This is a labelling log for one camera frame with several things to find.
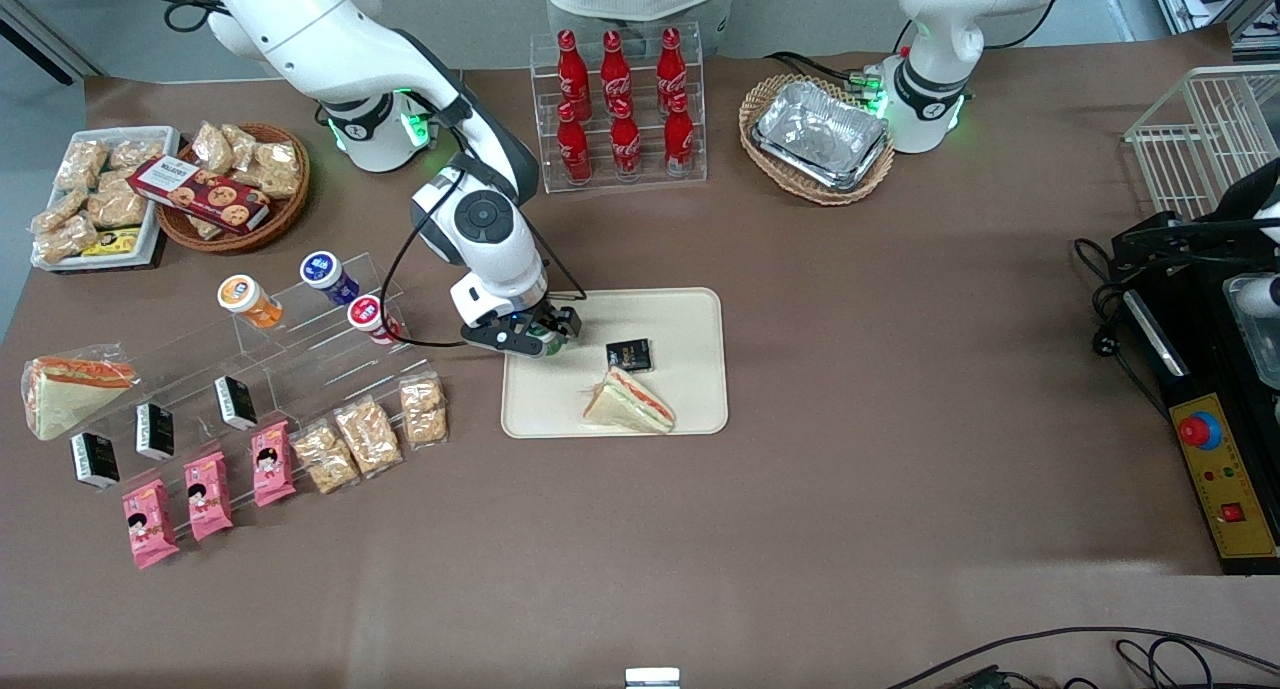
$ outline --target white wire rack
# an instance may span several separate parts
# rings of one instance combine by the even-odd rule
[[[1222,192],[1280,156],[1267,118],[1280,120],[1280,64],[1193,69],[1125,141],[1156,211],[1185,220],[1216,209]]]

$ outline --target coca-cola bottle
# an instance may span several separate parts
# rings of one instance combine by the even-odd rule
[[[613,129],[609,140],[613,142],[613,168],[618,181],[630,184],[640,179],[640,128],[631,119],[631,100],[614,100],[609,105],[613,115]]]
[[[667,174],[681,179],[694,168],[694,120],[689,118],[689,96],[673,95],[667,104]]]
[[[600,64],[600,85],[604,87],[604,106],[612,108],[616,100],[631,101],[631,68],[622,56],[622,36],[608,29],[604,32],[604,61]]]
[[[561,92],[573,105],[577,120],[591,118],[591,90],[586,86],[586,63],[577,54],[577,40],[571,29],[561,29],[557,36],[561,59],[557,69],[561,77]]]
[[[658,56],[658,111],[666,117],[671,97],[685,91],[685,56],[680,55],[680,29],[662,31],[662,56]]]
[[[586,151],[586,132],[577,123],[573,102],[562,101],[557,111],[559,113],[561,126],[556,132],[556,138],[561,146],[561,159],[564,160],[564,169],[568,172],[568,183],[581,187],[591,179],[591,158]]]

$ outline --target yellow control panel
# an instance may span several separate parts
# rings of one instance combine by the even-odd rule
[[[1275,557],[1276,542],[1217,394],[1169,410],[1196,493],[1222,558]]]

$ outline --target wicker basket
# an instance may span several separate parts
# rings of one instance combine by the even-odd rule
[[[886,174],[888,174],[890,166],[893,165],[893,145],[890,142],[881,152],[879,159],[876,164],[867,172],[863,177],[861,183],[858,184],[852,192],[836,192],[832,188],[823,187],[818,183],[818,179],[804,174],[799,169],[791,166],[786,161],[777,159],[777,156],[768,155],[768,152],[760,151],[760,147],[755,146],[751,141],[751,126],[755,120],[764,114],[764,110],[769,109],[773,104],[773,97],[778,96],[778,88],[791,82],[813,82],[818,85],[824,91],[831,93],[831,96],[837,97],[841,101],[847,101],[854,104],[854,97],[850,92],[844,91],[827,79],[815,79],[813,77],[803,77],[800,74],[781,74],[773,77],[772,79],[764,79],[748,92],[742,106],[737,110],[737,134],[742,142],[742,149],[746,150],[748,156],[771,179],[777,182],[780,187],[785,191],[795,193],[797,197],[804,197],[814,204],[820,204],[823,206],[844,206],[854,204],[855,201],[872,193],[872,190],[882,182]]]
[[[172,241],[187,248],[210,254],[251,252],[283,237],[293,227],[293,223],[298,220],[298,216],[302,215],[302,207],[307,202],[307,187],[311,183],[311,158],[307,156],[307,149],[302,146],[302,142],[297,137],[279,127],[270,124],[241,124],[239,127],[262,143],[292,142],[293,151],[297,152],[298,166],[302,169],[302,177],[298,181],[298,193],[293,193],[283,204],[271,202],[271,214],[265,223],[248,234],[224,233],[207,242],[200,238],[196,228],[191,225],[191,222],[187,222],[187,215],[183,211],[156,205],[160,228],[164,229],[165,234],[169,234]],[[187,149],[179,152],[178,159],[195,164],[196,151],[192,151],[192,147],[188,145]]]

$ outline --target brown paper tablecloth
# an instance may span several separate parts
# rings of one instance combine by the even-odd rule
[[[65,444],[23,428],[22,361],[163,344],[224,316],[220,279],[284,287],[316,248],[385,265],[429,173],[358,172],[282,82],[92,79],[92,127],[269,120],[308,143],[315,184],[298,227],[252,256],[174,246],[155,272],[28,279],[0,352],[0,683],[550,689],[675,665],[691,688],[877,686],[1069,624],[1274,656],[1280,579],[1216,576],[1169,430],[1089,352],[1093,282],[1069,259],[1070,238],[1106,241],[1138,216],[1123,131],[1184,70],[1226,61],[1219,32],[989,53],[941,149],[897,158],[868,201],[822,210],[737,143],[739,101],[781,67],[713,60],[705,186],[525,210],[588,288],[719,293],[726,430],[512,441],[502,359],[436,351],[449,444],[246,515],[145,572],[118,493],[76,484]],[[532,142],[525,73],[467,81]],[[458,274],[425,247],[404,263],[419,337],[453,337]],[[991,660],[1121,681],[1098,636]]]

